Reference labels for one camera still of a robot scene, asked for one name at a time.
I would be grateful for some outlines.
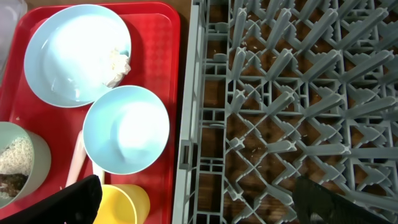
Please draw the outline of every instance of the dishware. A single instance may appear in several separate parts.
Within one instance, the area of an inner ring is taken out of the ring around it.
[[[119,86],[88,110],[83,140],[90,159],[106,172],[133,174],[150,166],[169,138],[162,101],[139,86]]]
[[[48,18],[32,36],[24,71],[30,89],[58,107],[87,105],[110,91],[110,55],[131,55],[126,24],[112,10],[91,4],[68,7]]]
[[[10,123],[0,122],[0,150],[17,138],[28,138],[33,146],[33,166],[21,191],[11,198],[0,198],[0,208],[31,194],[42,185],[51,166],[51,154],[47,143],[39,135]]]
[[[150,210],[144,189],[132,184],[102,185],[102,201],[95,224],[143,224]]]

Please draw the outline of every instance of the spoon handle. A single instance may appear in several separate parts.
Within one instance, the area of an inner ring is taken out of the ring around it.
[[[73,152],[72,162],[69,168],[67,184],[65,185],[65,187],[68,187],[69,185],[72,185],[77,181],[77,178],[79,176],[85,158],[86,158],[86,150],[83,144],[83,133],[82,131],[80,131],[79,135],[77,136],[75,150]]]

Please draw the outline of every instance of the rice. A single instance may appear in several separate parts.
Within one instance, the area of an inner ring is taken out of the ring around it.
[[[0,149],[0,174],[29,175],[33,166],[33,145],[28,137],[16,138]]]

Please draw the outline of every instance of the red tray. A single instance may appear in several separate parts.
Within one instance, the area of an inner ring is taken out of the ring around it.
[[[132,39],[131,72],[122,85],[139,85],[153,91],[170,117],[170,137],[163,154],[150,167],[133,175],[106,175],[107,184],[137,184],[150,198],[146,223],[170,223],[174,177],[174,141],[177,110],[180,18],[160,2],[102,4],[125,21]],[[24,75],[27,44],[51,15],[68,6],[41,7],[28,12],[14,34],[6,73],[0,88],[0,121],[10,121],[42,136],[49,144],[52,164],[43,185],[31,195],[0,210],[0,219],[58,192],[67,181],[73,148],[90,106],[56,108],[38,99]],[[92,174],[86,159],[80,179]]]

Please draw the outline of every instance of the bowl rim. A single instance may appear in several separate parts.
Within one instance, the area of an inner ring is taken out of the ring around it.
[[[80,104],[77,104],[77,105],[75,105],[75,106],[59,105],[59,104],[50,103],[50,102],[48,102],[47,100],[44,100],[42,97],[40,97],[38,94],[36,94],[36,92],[30,87],[30,83],[29,83],[28,78],[27,78],[27,74],[30,73],[30,71],[26,72],[26,69],[25,69],[25,68],[26,68],[26,60],[27,60],[27,59],[26,59],[26,58],[27,58],[26,55],[27,55],[28,52],[31,51],[31,50],[29,50],[29,49],[31,48],[32,40],[35,38],[35,36],[38,35],[38,33],[39,33],[42,29],[44,29],[43,26],[44,26],[45,24],[49,23],[49,20],[53,20],[54,17],[60,16],[60,14],[65,13],[65,11],[75,10],[75,9],[78,8],[78,7],[97,7],[97,8],[105,9],[105,10],[108,11],[110,14],[113,14],[114,16],[116,16],[116,18],[117,18],[116,20],[118,21],[118,23],[122,24],[122,26],[123,26],[123,27],[125,28],[125,30],[127,31],[126,34],[128,35],[129,40],[130,40],[130,42],[131,42],[130,31],[129,31],[129,29],[127,28],[127,25],[126,25],[126,23],[123,21],[123,19],[120,17],[120,15],[116,14],[114,11],[112,11],[112,10],[110,10],[110,9],[108,9],[107,7],[104,7],[104,6],[100,6],[100,5],[96,5],[96,4],[78,4],[78,5],[75,5],[75,6],[70,6],[70,7],[67,7],[67,8],[65,8],[65,9],[62,9],[62,10],[56,12],[55,14],[53,14],[52,16],[50,16],[48,19],[46,19],[46,20],[39,26],[39,28],[37,28],[37,30],[33,33],[32,37],[29,39],[29,43],[28,43],[28,45],[27,45],[27,47],[26,47],[26,51],[25,51],[25,54],[24,54],[24,75],[25,75],[25,79],[26,79],[26,81],[27,81],[27,84],[28,84],[29,88],[32,90],[32,92],[34,93],[34,95],[35,95],[36,97],[38,97],[38,98],[39,98],[40,100],[42,100],[43,102],[45,102],[45,103],[47,103],[47,104],[49,104],[49,105],[58,107],[58,108],[78,108],[78,107],[81,107],[81,106],[86,106],[86,105],[89,105],[90,103],[95,102],[95,101],[98,100],[101,96],[98,96],[97,99],[90,100],[90,101],[80,101],[81,103],[80,103]],[[132,48],[132,47],[131,47],[131,45],[130,45],[130,48],[128,49],[128,51],[129,51],[129,63],[130,63],[130,61],[131,61],[131,48]]]
[[[115,91],[117,91],[117,90],[119,90],[119,89],[122,89],[122,88],[140,88],[140,89],[146,91],[147,93],[149,93],[150,95],[155,96],[155,98],[158,99],[158,100],[160,101],[160,104],[162,105],[162,110],[163,110],[164,113],[166,114],[167,120],[168,120],[168,124],[169,124],[169,126],[168,126],[168,128],[167,128],[167,139],[165,140],[165,142],[162,143],[162,147],[161,147],[162,150],[159,151],[159,154],[156,155],[155,159],[154,159],[152,162],[148,163],[148,165],[144,166],[144,168],[139,169],[139,170],[135,170],[135,171],[133,171],[133,172],[127,172],[127,173],[113,172],[113,171],[104,169],[103,167],[101,167],[100,165],[98,165],[98,163],[95,162],[95,160],[90,156],[90,153],[89,153],[88,150],[87,150],[87,147],[86,147],[86,144],[85,144],[85,132],[84,132],[85,126],[86,126],[87,117],[88,117],[90,111],[93,110],[94,105],[95,105],[97,102],[99,102],[99,100],[100,100],[102,97],[104,97],[104,96],[106,96],[106,95],[108,95],[108,94],[113,94],[113,92],[115,92]],[[170,138],[170,116],[169,116],[169,112],[167,111],[167,108],[165,107],[163,101],[162,101],[154,92],[152,92],[152,91],[150,91],[150,90],[148,90],[148,89],[146,89],[146,88],[144,88],[144,87],[142,87],[142,86],[137,86],[137,85],[123,85],[123,86],[118,86],[118,87],[116,87],[116,88],[113,88],[111,91],[105,93],[103,96],[101,96],[98,100],[96,100],[96,101],[93,103],[93,105],[92,105],[92,106],[89,108],[89,110],[87,111],[85,120],[84,120],[84,122],[83,122],[83,129],[82,129],[82,132],[83,132],[83,145],[85,146],[86,154],[87,154],[87,156],[91,159],[91,161],[94,162],[98,167],[100,167],[100,168],[103,169],[105,172],[108,172],[108,173],[110,173],[110,174],[117,174],[117,175],[135,174],[135,173],[138,173],[138,172],[143,171],[144,169],[150,167],[150,166],[162,155],[162,153],[164,152],[164,149],[166,148],[167,143],[168,143],[169,138]]]

